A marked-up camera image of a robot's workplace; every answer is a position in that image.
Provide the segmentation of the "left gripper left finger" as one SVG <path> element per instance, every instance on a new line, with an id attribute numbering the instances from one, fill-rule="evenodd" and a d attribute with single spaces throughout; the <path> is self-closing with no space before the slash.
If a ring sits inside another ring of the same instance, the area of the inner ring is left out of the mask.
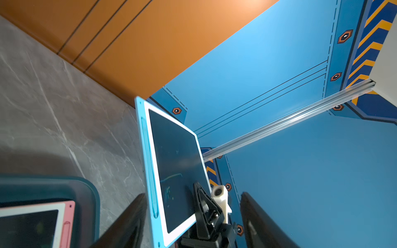
<path id="1" fill-rule="evenodd" d="M 147 197 L 139 194 L 92 248 L 139 248 L 147 213 Z"/>

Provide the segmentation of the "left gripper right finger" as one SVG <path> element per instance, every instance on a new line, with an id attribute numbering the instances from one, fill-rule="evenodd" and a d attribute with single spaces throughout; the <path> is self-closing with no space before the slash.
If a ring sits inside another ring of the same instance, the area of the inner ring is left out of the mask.
<path id="1" fill-rule="evenodd" d="M 242 194 L 240 211 L 248 248 L 298 247 L 247 192 Z"/>

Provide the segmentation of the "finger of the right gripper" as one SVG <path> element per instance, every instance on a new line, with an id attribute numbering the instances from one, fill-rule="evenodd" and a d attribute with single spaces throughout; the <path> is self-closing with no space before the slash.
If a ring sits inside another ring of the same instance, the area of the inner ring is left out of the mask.
<path id="1" fill-rule="evenodd" d="M 197 237 L 210 240 L 220 232 L 224 221 L 222 209 L 199 182 L 193 184 L 193 194 Z"/>

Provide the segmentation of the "light blue writing tablet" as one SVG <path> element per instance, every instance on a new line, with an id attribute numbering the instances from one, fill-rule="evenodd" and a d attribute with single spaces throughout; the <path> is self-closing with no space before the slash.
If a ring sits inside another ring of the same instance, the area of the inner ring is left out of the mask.
<path id="1" fill-rule="evenodd" d="M 194 183 L 211 193 L 197 136 L 141 97 L 135 98 L 147 184 L 151 246 L 168 248 L 196 222 Z"/>

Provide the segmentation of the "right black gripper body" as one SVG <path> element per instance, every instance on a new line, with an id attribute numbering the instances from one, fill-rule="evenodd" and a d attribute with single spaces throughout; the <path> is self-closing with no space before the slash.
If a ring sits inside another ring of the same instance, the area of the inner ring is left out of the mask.
<path id="1" fill-rule="evenodd" d="M 221 224 L 209 240 L 197 236 L 197 227 L 194 224 L 179 239 L 180 248 L 235 248 L 237 237 L 237 224 Z"/>

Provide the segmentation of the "teal storage box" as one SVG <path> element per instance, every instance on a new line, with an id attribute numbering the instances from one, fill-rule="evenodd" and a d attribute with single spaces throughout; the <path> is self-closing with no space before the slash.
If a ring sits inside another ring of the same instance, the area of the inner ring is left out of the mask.
<path id="1" fill-rule="evenodd" d="M 88 248 L 99 238 L 100 197 L 81 177 L 1 174 L 1 207 L 75 202 L 71 247 Z"/>

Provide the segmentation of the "right aluminium corner post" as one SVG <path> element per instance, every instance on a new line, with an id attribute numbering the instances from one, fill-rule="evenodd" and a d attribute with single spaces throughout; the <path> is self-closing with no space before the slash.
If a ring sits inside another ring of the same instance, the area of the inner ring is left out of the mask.
<path id="1" fill-rule="evenodd" d="M 308 105 L 261 128 L 258 128 L 219 147 L 216 147 L 204 153 L 203 160 L 204 162 L 208 162 L 212 159 L 216 159 L 239 148 L 254 143 L 262 138 L 270 136 L 302 121 L 305 121 L 311 117 L 326 112 L 338 105 L 345 104 L 346 102 L 349 102 L 355 98 L 371 92 L 375 85 L 376 82 L 371 79 L 361 81 L 349 88 L 346 88 L 338 93 L 326 97 L 316 103 Z"/>

